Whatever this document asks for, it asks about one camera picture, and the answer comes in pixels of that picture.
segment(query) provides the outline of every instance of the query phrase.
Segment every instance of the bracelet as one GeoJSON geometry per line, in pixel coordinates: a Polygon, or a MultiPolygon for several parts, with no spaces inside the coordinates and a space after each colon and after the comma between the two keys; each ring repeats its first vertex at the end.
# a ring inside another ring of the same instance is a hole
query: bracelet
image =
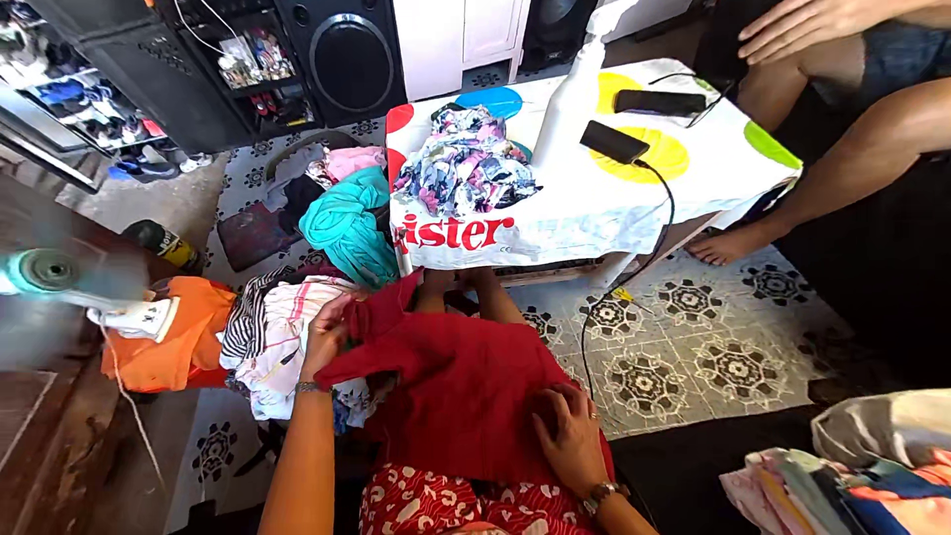
{"type": "Polygon", "coordinates": [[[327,392],[327,390],[321,388],[320,385],[314,381],[300,381],[294,385],[294,393],[300,394],[301,392],[327,392]]]}
{"type": "Polygon", "coordinates": [[[608,496],[611,496],[614,492],[617,492],[625,498],[628,498],[631,495],[631,491],[628,490],[627,485],[619,485],[617,483],[608,481],[595,485],[592,489],[591,496],[582,502],[582,504],[584,504],[585,509],[588,509],[588,512],[594,516],[597,514],[597,508],[599,505],[601,505],[601,502],[603,502],[608,496]]]}

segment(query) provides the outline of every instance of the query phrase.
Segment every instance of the white bottle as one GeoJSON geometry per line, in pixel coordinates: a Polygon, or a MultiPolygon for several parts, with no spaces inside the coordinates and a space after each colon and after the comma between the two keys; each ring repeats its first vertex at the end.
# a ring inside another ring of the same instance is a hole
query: white bottle
{"type": "Polygon", "coordinates": [[[574,58],[572,70],[552,93],[545,119],[532,153],[532,167],[544,180],[546,175],[564,172],[581,136],[594,118],[598,102],[598,72],[604,63],[601,39],[614,30],[624,11],[638,0],[617,0],[602,6],[588,19],[588,36],[574,58]]]}

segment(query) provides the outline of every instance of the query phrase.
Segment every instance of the red polka dot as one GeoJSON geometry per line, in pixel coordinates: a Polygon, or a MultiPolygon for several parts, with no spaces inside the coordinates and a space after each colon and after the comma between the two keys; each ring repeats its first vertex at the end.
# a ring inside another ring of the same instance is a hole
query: red polka dot
{"type": "Polygon", "coordinates": [[[393,133],[406,126],[413,118],[413,105],[397,106],[386,114],[386,133],[393,133]]]}
{"type": "Polygon", "coordinates": [[[393,191],[393,182],[397,179],[399,168],[406,163],[406,156],[393,149],[386,150],[386,174],[390,179],[390,191],[393,191]]]}

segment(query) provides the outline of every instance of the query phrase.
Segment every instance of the white table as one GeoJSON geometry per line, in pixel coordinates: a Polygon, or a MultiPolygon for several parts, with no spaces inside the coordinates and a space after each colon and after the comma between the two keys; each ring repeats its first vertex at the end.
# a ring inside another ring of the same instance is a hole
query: white table
{"type": "MultiPolygon", "coordinates": [[[[646,88],[649,82],[690,69],[672,59],[649,60],[603,69],[598,112],[592,117],[643,139],[651,149],[642,157],[667,180],[676,204],[674,223],[657,255],[681,247],[706,227],[725,228],[767,191],[791,186],[802,162],[776,143],[732,103],[724,99],[693,128],[688,119],[612,112],[621,89],[646,88]]],[[[534,147],[549,97],[563,77],[440,97],[391,109],[386,147],[391,184],[405,155],[419,149],[431,133],[430,115],[451,101],[464,106],[488,104],[507,117],[507,137],[534,147]]],[[[674,76],[650,89],[719,93],[691,76],[674,76]]],[[[539,266],[603,257],[600,267],[518,276],[508,284],[566,279],[588,273],[592,285],[605,287],[639,254],[650,253],[670,216],[664,188],[650,171],[623,166],[580,144],[566,155],[562,172],[536,174],[544,188],[504,209],[450,219],[429,215],[423,205],[399,192],[391,196],[390,227],[400,269],[413,267],[539,266]]]]}

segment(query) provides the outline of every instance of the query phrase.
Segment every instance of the green polka dot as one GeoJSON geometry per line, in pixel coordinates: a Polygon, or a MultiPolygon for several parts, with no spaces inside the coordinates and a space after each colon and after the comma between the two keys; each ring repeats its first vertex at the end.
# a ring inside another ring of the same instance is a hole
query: green polka dot
{"type": "Polygon", "coordinates": [[[695,81],[698,86],[700,86],[701,88],[703,88],[703,89],[705,89],[705,90],[707,90],[707,91],[719,92],[719,91],[716,90],[716,88],[715,88],[714,86],[712,86],[712,85],[710,85],[709,83],[707,83],[707,80],[704,80],[704,79],[702,79],[702,78],[694,78],[693,81],[695,81]]]}
{"type": "Polygon", "coordinates": [[[792,152],[789,152],[786,147],[780,145],[778,141],[769,135],[769,132],[763,130],[763,127],[760,127],[756,123],[752,121],[748,122],[746,127],[743,128],[743,135],[747,138],[749,144],[766,158],[783,164],[788,168],[803,168],[802,160],[794,156],[792,152]]]}

